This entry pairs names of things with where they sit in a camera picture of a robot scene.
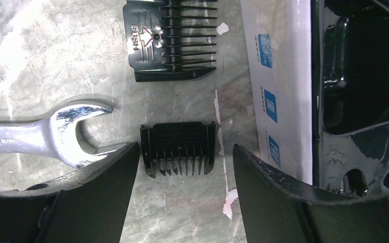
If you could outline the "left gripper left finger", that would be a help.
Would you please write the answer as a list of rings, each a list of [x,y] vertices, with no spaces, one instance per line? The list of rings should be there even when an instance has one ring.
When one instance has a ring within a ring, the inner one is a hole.
[[[139,163],[126,144],[25,190],[0,192],[0,242],[119,242]]]

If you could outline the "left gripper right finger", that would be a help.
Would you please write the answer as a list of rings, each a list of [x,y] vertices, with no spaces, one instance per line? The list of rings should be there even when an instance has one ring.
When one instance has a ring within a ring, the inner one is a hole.
[[[389,242],[389,193],[354,198],[306,184],[235,144],[248,242]]]

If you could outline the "black comb guard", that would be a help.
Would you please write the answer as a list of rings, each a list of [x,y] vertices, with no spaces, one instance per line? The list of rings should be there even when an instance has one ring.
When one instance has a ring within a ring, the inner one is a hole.
[[[215,164],[216,124],[201,121],[140,126],[147,175],[201,175]]]
[[[138,83],[197,79],[212,73],[215,1],[127,1],[128,64]]]

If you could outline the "white hair clipper box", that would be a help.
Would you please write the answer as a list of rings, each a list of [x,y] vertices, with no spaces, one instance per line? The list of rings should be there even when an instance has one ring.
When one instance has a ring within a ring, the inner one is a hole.
[[[242,1],[260,158],[349,196],[389,191],[389,1]]]

